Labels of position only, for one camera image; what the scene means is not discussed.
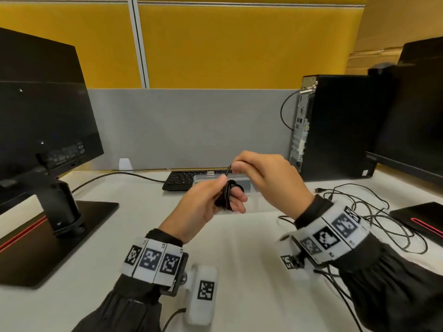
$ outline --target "person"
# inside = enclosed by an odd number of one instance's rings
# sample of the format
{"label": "person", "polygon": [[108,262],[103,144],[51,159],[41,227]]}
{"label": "person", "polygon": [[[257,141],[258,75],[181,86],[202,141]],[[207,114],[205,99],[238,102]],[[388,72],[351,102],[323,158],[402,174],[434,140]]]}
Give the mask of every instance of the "person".
{"label": "person", "polygon": [[[295,167],[280,155],[242,152],[232,163],[246,174],[263,197],[295,220],[298,229],[325,213],[333,203],[313,195]],[[227,177],[193,186],[174,211],[146,237],[182,246],[217,213],[214,205]],[[247,196],[231,191],[233,211],[246,212]],[[374,332],[443,331],[443,276],[409,262],[369,234],[353,250],[331,263],[339,269],[360,322]],[[160,331],[157,285],[120,276],[100,307],[73,332]]]}

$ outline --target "desk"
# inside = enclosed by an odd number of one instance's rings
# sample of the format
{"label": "desk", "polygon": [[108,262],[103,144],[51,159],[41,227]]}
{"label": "desk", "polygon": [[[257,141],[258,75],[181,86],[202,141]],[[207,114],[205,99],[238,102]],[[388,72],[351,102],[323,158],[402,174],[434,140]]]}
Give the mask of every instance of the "desk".
{"label": "desk", "polygon": [[[73,189],[99,174],[76,171],[63,179]],[[167,171],[143,174],[163,180],[168,176]],[[332,188],[345,182],[351,181],[307,185],[313,191],[316,187]],[[376,171],[373,178],[355,182],[372,188],[391,203],[392,209],[429,201],[443,203],[441,196],[381,171]],[[119,267],[133,239],[157,227],[183,195],[164,193],[161,187],[159,183],[113,175],[76,192],[76,199],[119,202],[120,208],[40,289],[0,287],[2,332],[69,332],[96,309],[118,279]],[[343,191],[381,207],[381,202],[365,189],[348,186]],[[1,215],[0,236],[39,212],[41,208],[32,197]],[[217,266],[220,275],[212,327],[199,331],[357,331],[346,306],[322,279],[312,287],[290,279],[274,243],[293,227],[277,222],[278,215],[280,212],[275,211],[215,216],[185,246],[190,255],[188,266],[193,262]],[[389,242],[384,233],[376,235]],[[422,248],[419,241],[413,246]],[[441,248],[433,242],[429,246],[426,255],[408,254],[407,258],[443,273],[442,269],[436,269],[443,266]],[[161,298],[162,325],[172,312],[183,306],[183,295],[181,289],[177,297]],[[182,320],[174,318],[168,331],[196,330],[180,324]]]}

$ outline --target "black jacket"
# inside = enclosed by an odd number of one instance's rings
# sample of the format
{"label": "black jacket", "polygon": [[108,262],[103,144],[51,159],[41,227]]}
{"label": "black jacket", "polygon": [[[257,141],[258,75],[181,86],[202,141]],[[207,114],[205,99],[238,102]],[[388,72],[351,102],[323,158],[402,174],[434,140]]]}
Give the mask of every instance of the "black jacket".
{"label": "black jacket", "polygon": [[[332,202],[316,196],[297,219],[302,228]],[[147,238],[182,246],[180,240],[153,229]],[[374,332],[443,331],[443,276],[409,262],[369,234],[355,249],[332,263],[348,287],[361,323]],[[158,286],[121,275],[100,307],[73,332],[160,331]]]}

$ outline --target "transparent plastic box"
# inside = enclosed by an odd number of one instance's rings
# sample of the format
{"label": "transparent plastic box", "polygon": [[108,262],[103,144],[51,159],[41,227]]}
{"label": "transparent plastic box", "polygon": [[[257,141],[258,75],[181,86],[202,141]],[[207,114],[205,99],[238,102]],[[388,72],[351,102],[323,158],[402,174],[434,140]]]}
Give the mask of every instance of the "transparent plastic box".
{"label": "transparent plastic box", "polygon": [[[212,179],[219,178],[219,174],[213,174],[213,175],[195,175],[194,176],[194,184],[198,184],[203,181],[208,181]],[[244,190],[245,195],[248,196],[248,201],[244,203],[246,208],[246,213],[257,213],[257,212],[274,212],[277,211],[277,209],[273,206],[271,206],[261,195],[260,192],[258,192],[257,188],[254,186],[252,181],[249,179],[247,175],[244,175],[242,173],[240,174],[230,174],[228,175],[228,180],[234,180],[237,184],[239,184]],[[228,210],[222,210],[218,212],[217,214],[234,214],[239,212],[232,212]]]}

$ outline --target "black keyboard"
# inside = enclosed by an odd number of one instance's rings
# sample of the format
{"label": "black keyboard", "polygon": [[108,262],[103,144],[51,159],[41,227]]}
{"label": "black keyboard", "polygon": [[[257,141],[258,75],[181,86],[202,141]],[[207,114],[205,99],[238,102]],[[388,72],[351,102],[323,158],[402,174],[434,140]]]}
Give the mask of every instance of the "black keyboard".
{"label": "black keyboard", "polygon": [[208,173],[222,174],[226,170],[190,170],[190,171],[172,171],[168,179],[163,184],[164,191],[187,191],[192,187],[195,175],[206,175]]}

